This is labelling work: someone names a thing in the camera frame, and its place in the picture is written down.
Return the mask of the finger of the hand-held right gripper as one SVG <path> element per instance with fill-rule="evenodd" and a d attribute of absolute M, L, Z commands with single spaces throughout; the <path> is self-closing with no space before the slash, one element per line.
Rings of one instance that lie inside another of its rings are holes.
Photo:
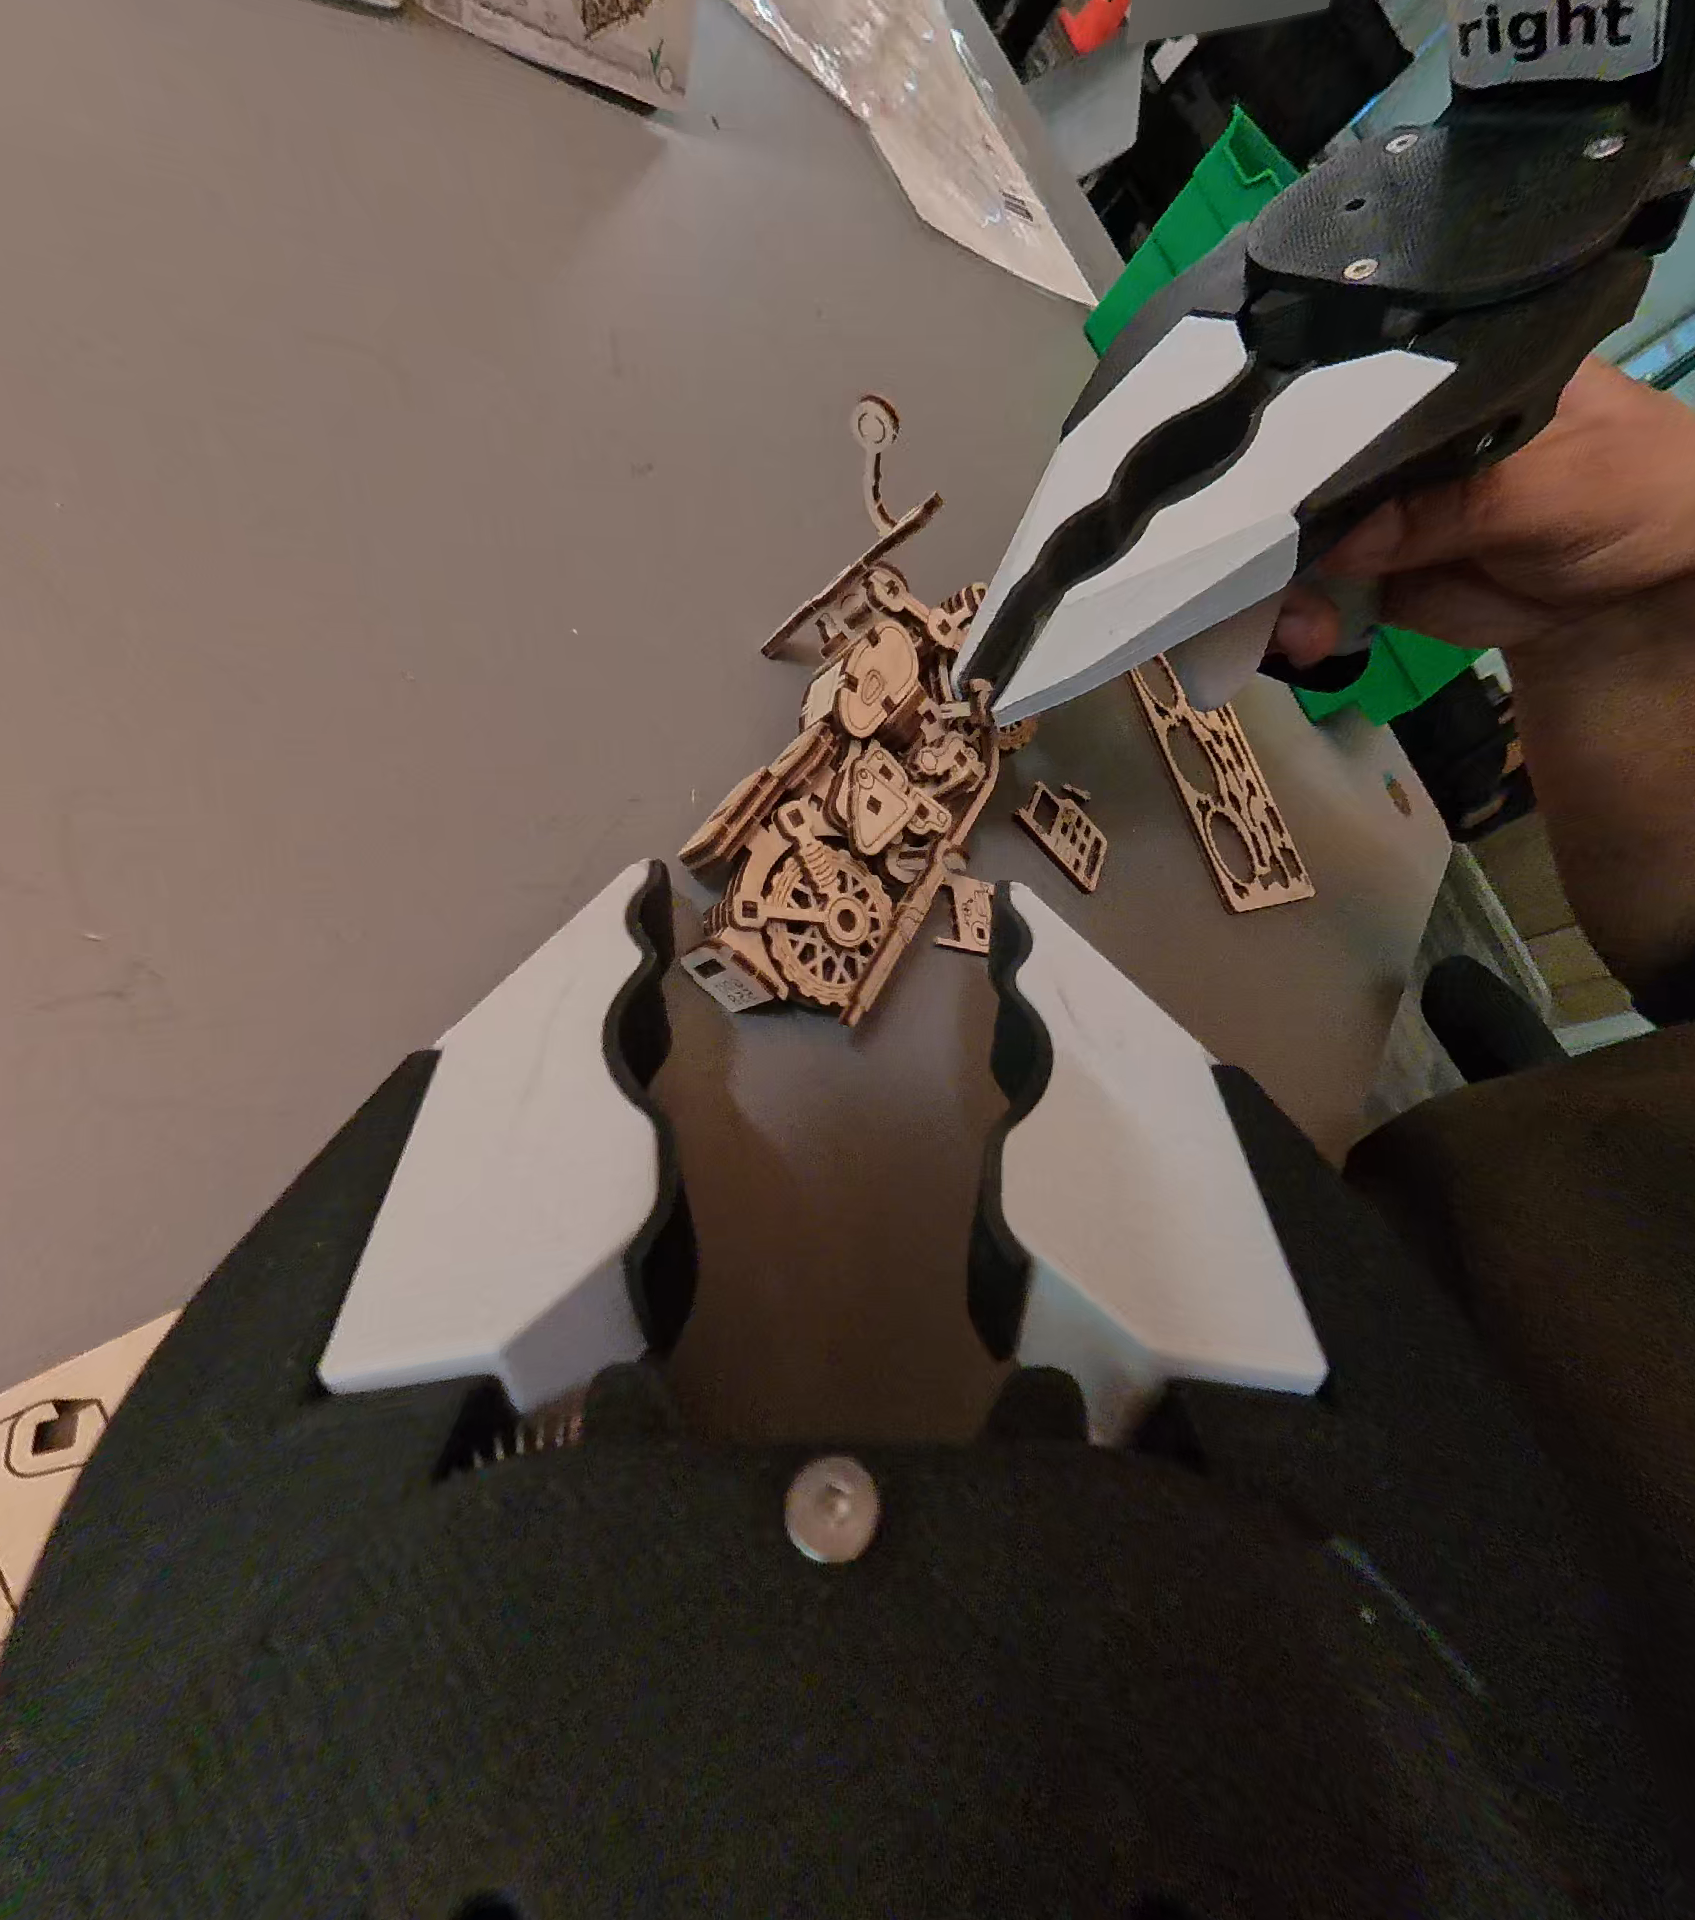
<path fill-rule="evenodd" d="M 1275 371 L 1236 314 L 1177 314 L 1128 371 L 1099 366 L 1026 493 L 953 675 L 1026 681 L 1026 657 L 1062 595 L 1128 564 L 1170 501 L 1231 472 L 1267 402 Z"/>
<path fill-rule="evenodd" d="M 1300 575 L 1300 501 L 1450 371 L 1450 360 L 1275 371 L 1249 454 L 1193 501 L 1170 501 L 1128 564 L 1062 595 L 1026 657 L 1036 675 L 993 681 L 993 718 L 1039 718 L 1185 641 L 1201 647 L 1210 705 L 1231 705 L 1257 675 L 1282 595 Z"/>

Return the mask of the small wooden grid cutout piece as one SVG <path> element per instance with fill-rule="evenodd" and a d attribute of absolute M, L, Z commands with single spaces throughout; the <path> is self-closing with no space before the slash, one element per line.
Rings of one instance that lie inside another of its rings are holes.
<path fill-rule="evenodd" d="M 1011 815 L 1026 842 L 1094 901 L 1103 879 L 1103 830 L 1083 815 L 1081 792 L 1036 783 Z"/>

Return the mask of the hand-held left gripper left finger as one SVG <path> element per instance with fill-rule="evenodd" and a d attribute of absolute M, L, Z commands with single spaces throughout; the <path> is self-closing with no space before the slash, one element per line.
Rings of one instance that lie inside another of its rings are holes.
<path fill-rule="evenodd" d="M 699 1233 L 655 1099 L 668 961 L 668 861 L 629 861 L 441 1035 L 318 1359 L 334 1394 L 493 1384 L 538 1420 L 677 1349 Z"/>

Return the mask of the wooden motorcycle model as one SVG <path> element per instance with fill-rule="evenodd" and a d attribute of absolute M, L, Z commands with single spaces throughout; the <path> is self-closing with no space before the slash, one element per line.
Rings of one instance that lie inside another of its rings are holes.
<path fill-rule="evenodd" d="M 854 1030 L 947 909 L 1001 762 L 1026 742 L 993 718 L 993 681 L 953 691 L 987 582 L 925 602 L 897 565 L 941 493 L 883 501 L 894 395 L 854 402 L 854 448 L 873 536 L 765 641 L 818 641 L 800 731 L 685 842 L 685 869 L 720 883 L 685 968 L 725 1012 L 814 1008 Z"/>

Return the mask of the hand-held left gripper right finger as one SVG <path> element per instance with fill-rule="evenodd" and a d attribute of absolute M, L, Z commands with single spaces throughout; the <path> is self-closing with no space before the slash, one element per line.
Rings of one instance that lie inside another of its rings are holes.
<path fill-rule="evenodd" d="M 1329 1349 L 1220 1099 L 1220 1064 L 1036 883 L 993 914 L 993 1077 L 970 1321 L 1081 1384 L 1128 1445 L 1165 1390 L 1322 1394 Z"/>

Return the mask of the wooden sheet with round cutouts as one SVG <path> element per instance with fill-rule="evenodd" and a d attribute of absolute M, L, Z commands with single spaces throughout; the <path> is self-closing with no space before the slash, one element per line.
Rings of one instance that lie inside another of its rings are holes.
<path fill-rule="evenodd" d="M 1267 909 L 1318 901 L 1300 842 L 1288 815 L 1275 809 L 1275 783 L 1249 754 L 1236 705 L 1201 712 L 1185 681 L 1170 675 L 1170 665 L 1128 672 L 1128 691 L 1193 821 L 1193 842 L 1216 869 L 1220 909 L 1267 914 Z"/>

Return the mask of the clear plastic wrapper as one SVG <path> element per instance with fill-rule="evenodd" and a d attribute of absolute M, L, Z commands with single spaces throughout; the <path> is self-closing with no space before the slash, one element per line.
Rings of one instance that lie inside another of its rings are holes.
<path fill-rule="evenodd" d="M 870 127 L 925 227 L 1067 313 L 1099 300 L 941 0 L 736 0 L 736 15 Z"/>

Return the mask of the person's right hand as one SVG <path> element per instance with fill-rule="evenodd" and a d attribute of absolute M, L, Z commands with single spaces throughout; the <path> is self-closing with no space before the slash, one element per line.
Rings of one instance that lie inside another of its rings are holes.
<path fill-rule="evenodd" d="M 1478 657 L 1695 641 L 1695 407 L 1582 360 L 1549 421 L 1464 483 L 1382 501 L 1282 602 L 1294 672 L 1369 616 Z"/>

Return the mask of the assembly instruction booklet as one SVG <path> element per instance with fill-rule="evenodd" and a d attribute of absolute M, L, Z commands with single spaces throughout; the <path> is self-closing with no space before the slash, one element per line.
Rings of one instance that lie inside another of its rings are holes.
<path fill-rule="evenodd" d="M 699 0 L 341 0 L 347 15 L 433 15 L 532 69 L 591 88 L 616 107 L 685 107 Z"/>

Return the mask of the person's dark brown clothing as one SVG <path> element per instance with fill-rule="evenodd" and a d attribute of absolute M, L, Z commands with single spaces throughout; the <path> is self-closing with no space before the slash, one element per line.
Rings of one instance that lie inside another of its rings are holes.
<path fill-rule="evenodd" d="M 1695 1024 L 1408 1106 L 1349 1151 L 1568 1469 L 1695 1890 Z"/>

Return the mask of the grey desk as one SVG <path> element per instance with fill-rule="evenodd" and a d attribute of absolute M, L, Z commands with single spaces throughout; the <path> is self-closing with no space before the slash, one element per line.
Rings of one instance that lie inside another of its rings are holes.
<path fill-rule="evenodd" d="M 1083 371 L 736 6 L 685 117 L 426 15 L 0 6 L 0 1373 L 788 731 L 861 385 L 941 595 Z"/>

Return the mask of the green plastic bin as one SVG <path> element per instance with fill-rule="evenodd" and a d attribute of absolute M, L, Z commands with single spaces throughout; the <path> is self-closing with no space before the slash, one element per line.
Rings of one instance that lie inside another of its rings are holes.
<path fill-rule="evenodd" d="M 1193 180 L 1170 191 L 1170 207 L 1147 221 L 1103 300 L 1083 314 L 1094 356 L 1116 356 L 1120 322 L 1177 271 L 1193 271 L 1210 253 L 1220 253 L 1267 200 L 1294 184 L 1294 159 L 1231 107 L 1220 140 L 1193 169 Z M 1433 633 L 1382 624 L 1367 675 L 1335 691 L 1300 691 L 1304 718 L 1367 712 L 1369 725 L 1408 718 L 1450 681 L 1478 681 L 1478 647 L 1447 647 Z"/>

